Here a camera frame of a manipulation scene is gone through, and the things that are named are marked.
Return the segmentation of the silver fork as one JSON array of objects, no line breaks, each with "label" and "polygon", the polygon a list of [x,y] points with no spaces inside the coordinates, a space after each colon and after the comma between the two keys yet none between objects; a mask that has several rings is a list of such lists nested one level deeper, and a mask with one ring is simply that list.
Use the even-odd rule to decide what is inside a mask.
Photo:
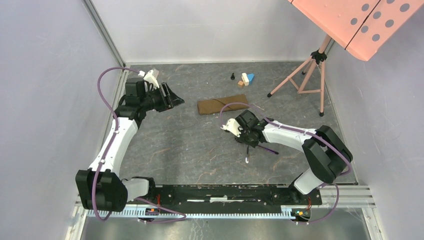
[{"label": "silver fork", "polygon": [[250,162],[250,147],[246,147],[246,155],[245,155],[245,163],[248,164]]}]

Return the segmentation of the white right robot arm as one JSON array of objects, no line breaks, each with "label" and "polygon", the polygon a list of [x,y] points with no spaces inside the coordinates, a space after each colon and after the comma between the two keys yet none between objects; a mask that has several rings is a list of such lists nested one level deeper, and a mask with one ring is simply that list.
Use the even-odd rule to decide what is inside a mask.
[{"label": "white right robot arm", "polygon": [[332,184],[351,170],[353,155],[334,130],[322,125],[318,129],[283,124],[272,118],[258,119],[245,110],[221,127],[232,133],[239,143],[255,148],[259,143],[279,144],[304,153],[309,168],[292,182],[289,199],[302,204],[312,190]]}]

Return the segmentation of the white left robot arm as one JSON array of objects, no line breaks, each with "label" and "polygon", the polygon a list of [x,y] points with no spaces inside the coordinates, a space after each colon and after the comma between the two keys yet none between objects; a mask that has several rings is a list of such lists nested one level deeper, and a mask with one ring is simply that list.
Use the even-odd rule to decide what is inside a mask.
[{"label": "white left robot arm", "polygon": [[141,77],[126,82],[125,94],[113,110],[106,142],[88,169],[79,170],[75,176],[78,194],[86,210],[121,212],[136,198],[145,204],[156,200],[153,178],[136,176],[121,180],[119,172],[128,146],[147,112],[164,112],[184,102],[166,82],[155,84]]}]

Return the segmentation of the brown cloth napkin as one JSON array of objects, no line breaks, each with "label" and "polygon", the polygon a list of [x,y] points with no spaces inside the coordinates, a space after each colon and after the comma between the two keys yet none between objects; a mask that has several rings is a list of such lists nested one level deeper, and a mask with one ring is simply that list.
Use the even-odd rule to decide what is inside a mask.
[{"label": "brown cloth napkin", "polygon": [[216,114],[216,113],[219,113],[225,105],[230,103],[233,103],[233,104],[227,106],[223,110],[224,112],[249,108],[248,106],[244,105],[244,104],[249,104],[246,96],[244,94],[238,94],[238,95],[233,95],[228,97],[199,100],[197,102],[197,109],[200,115]]}]

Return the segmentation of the purple spoon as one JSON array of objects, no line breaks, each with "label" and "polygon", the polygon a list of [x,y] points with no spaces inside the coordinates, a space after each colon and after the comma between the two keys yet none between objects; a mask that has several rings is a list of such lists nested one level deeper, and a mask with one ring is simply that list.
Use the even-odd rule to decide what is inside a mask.
[{"label": "purple spoon", "polygon": [[279,155],[279,152],[278,151],[275,151],[275,150],[273,150],[273,149],[270,149],[270,148],[268,148],[268,147],[265,147],[265,146],[262,146],[262,145],[257,145],[259,148],[261,148],[261,149],[264,149],[264,150],[266,150],[266,151],[268,151],[268,152],[270,152],[270,153],[273,153],[273,154],[275,154],[275,155]]}]

